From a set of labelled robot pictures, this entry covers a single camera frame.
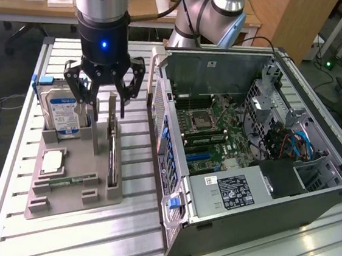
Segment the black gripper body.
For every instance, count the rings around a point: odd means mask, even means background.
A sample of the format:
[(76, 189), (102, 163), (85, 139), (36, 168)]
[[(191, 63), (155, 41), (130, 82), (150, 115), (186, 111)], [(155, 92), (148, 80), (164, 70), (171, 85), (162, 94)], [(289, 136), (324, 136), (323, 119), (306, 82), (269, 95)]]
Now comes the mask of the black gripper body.
[(92, 81), (124, 85), (123, 77), (130, 68), (128, 25), (125, 12), (112, 22), (95, 22), (78, 12), (82, 47), (82, 71)]

